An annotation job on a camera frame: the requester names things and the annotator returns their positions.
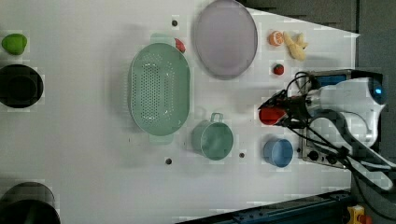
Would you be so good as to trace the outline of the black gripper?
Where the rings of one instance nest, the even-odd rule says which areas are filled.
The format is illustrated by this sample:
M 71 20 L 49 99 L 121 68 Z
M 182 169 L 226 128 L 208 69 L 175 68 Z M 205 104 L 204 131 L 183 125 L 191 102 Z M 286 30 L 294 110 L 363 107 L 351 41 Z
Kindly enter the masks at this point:
M 295 125 L 305 125 L 311 118 L 305 105 L 305 95 L 287 97 L 285 90 L 279 91 L 259 106 L 259 109 L 279 105 L 286 116 L 280 118 L 275 126 L 293 128 Z

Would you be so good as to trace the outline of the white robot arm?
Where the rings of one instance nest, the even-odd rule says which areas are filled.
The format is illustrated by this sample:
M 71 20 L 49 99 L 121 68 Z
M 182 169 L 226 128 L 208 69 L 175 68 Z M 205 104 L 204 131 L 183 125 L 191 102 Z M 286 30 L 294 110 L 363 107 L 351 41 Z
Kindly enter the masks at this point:
M 286 127 L 342 163 L 374 189 L 395 192 L 395 163 L 372 149 L 385 107 L 381 84 L 369 77 L 341 81 L 290 96 L 287 89 L 258 108 L 265 125 Z

